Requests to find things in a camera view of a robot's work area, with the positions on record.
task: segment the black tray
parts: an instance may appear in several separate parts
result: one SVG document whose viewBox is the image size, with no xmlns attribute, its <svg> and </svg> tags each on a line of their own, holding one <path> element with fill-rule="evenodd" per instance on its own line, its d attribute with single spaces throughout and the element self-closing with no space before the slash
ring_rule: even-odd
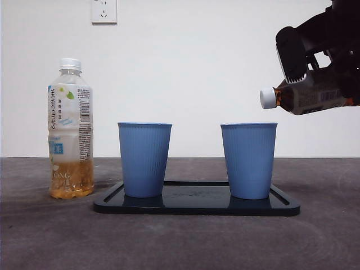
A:
<svg viewBox="0 0 360 270">
<path fill-rule="evenodd" d="M 274 185 L 271 185 L 268 198 L 245 200 L 230 195 L 228 182 L 165 181 L 162 195 L 139 199 L 126 196 L 121 181 L 95 200 L 94 211 L 127 214 L 289 217 L 300 213 L 300 205 Z"/>
</svg>

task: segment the green leaf graphic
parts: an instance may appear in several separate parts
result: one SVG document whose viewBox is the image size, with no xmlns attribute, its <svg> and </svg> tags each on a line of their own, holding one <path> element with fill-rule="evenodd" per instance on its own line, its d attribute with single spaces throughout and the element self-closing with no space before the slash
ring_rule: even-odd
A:
<svg viewBox="0 0 360 270">
<path fill-rule="evenodd" d="M 69 93 L 66 95 L 68 99 L 73 100 L 74 99 L 74 95 L 73 93 L 71 93 L 71 91 L 69 91 Z"/>
</svg>

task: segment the cup rim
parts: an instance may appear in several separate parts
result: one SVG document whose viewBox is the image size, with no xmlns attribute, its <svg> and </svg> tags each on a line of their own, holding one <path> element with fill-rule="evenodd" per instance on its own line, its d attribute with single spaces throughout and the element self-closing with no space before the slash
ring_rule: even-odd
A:
<svg viewBox="0 0 360 270">
<path fill-rule="evenodd" d="M 228 124 L 221 124 L 221 127 L 229 127 L 232 125 L 277 125 L 276 122 L 250 122 L 250 123 L 228 123 Z"/>
<path fill-rule="evenodd" d="M 153 122 L 118 122 L 118 125 L 173 125 L 168 123 L 153 123 Z"/>
</svg>

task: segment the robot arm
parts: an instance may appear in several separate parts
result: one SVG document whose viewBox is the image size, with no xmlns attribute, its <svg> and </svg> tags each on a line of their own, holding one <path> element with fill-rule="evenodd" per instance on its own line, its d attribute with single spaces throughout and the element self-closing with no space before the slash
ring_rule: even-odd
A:
<svg viewBox="0 0 360 270">
<path fill-rule="evenodd" d="M 324 13 L 297 28 L 285 27 L 276 35 L 276 48 L 288 84 L 312 84 L 308 65 L 319 65 L 315 53 L 324 52 L 345 98 L 360 104 L 360 1 L 332 0 Z"/>
</svg>

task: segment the blue cup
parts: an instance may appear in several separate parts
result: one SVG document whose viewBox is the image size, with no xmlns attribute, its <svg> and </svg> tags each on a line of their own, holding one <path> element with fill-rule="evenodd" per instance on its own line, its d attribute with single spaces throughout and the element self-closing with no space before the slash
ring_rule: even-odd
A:
<svg viewBox="0 0 360 270">
<path fill-rule="evenodd" d="M 277 123 L 221 125 L 230 193 L 241 199 L 269 196 Z"/>
<path fill-rule="evenodd" d="M 137 198 L 162 193 L 171 124 L 118 123 L 124 191 Z"/>
</svg>

